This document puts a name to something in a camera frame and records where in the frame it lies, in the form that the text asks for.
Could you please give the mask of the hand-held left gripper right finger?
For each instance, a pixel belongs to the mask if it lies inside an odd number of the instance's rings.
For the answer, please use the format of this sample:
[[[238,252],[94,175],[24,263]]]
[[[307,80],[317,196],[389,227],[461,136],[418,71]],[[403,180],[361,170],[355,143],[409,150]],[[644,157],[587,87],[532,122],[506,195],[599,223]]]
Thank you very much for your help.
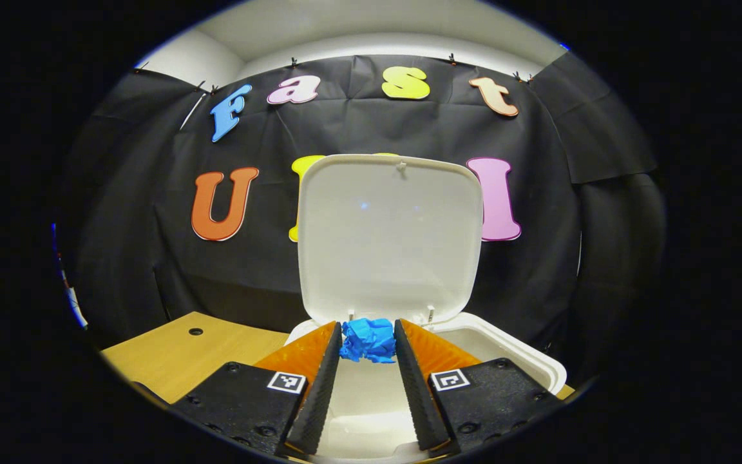
[[[418,446],[430,455],[507,440],[566,405],[509,358],[482,362],[403,319],[394,340]]]

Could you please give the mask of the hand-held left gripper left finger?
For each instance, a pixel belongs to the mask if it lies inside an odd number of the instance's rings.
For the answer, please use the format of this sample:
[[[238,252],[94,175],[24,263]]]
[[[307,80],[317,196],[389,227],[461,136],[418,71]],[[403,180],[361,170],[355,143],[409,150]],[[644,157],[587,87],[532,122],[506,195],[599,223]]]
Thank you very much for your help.
[[[228,361],[170,406],[200,428],[272,456],[313,456],[343,345],[324,324],[253,366]]]

